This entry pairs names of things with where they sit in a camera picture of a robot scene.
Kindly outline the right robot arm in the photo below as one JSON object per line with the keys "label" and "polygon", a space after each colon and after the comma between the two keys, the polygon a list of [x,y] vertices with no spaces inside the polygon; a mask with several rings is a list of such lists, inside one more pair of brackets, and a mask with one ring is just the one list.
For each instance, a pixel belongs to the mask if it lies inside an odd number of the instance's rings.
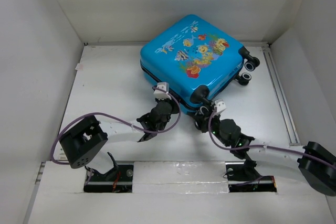
{"label": "right robot arm", "polygon": [[335,196],[335,155],[317,142],[304,146],[271,146],[242,133],[232,119],[195,115],[195,126],[208,133],[220,149],[244,161],[247,178],[279,176],[307,183],[315,191]]}

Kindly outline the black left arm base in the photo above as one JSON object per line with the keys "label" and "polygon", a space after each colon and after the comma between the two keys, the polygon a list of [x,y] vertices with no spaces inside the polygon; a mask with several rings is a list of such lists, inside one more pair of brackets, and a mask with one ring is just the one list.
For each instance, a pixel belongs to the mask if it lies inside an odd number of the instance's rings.
{"label": "black left arm base", "polygon": [[85,166],[87,170],[83,191],[86,193],[131,193],[133,186],[134,162],[118,163],[107,152],[112,168],[102,174],[96,169]]}

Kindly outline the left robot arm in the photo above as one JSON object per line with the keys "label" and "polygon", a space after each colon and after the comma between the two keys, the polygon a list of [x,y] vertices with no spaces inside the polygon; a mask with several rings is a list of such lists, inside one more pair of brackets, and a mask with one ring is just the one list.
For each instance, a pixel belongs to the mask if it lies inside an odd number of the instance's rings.
{"label": "left robot arm", "polygon": [[[156,106],[140,118],[127,122],[101,112],[80,116],[59,134],[60,143],[72,169],[84,167],[104,180],[112,180],[119,167],[111,151],[106,148],[108,141],[142,143],[169,130],[172,114],[181,115],[176,99],[157,99]],[[97,116],[113,118],[114,122],[99,121]]]}

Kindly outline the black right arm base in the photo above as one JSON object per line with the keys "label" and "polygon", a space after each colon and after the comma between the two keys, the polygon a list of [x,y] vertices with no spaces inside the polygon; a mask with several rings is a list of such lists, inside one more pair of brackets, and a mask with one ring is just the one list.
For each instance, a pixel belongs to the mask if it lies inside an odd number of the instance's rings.
{"label": "black right arm base", "polygon": [[230,193],[276,193],[277,187],[273,176],[261,176],[243,164],[228,164],[223,178],[228,181]]}

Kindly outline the blue hard-shell suitcase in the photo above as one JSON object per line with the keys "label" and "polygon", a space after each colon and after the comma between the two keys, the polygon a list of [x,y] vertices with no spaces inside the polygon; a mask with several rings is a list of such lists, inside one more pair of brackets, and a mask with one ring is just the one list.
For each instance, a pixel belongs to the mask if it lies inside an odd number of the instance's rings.
{"label": "blue hard-shell suitcase", "polygon": [[260,65],[242,43],[196,15],[187,15],[140,51],[149,82],[167,82],[185,114],[194,114],[233,80],[242,86]]}

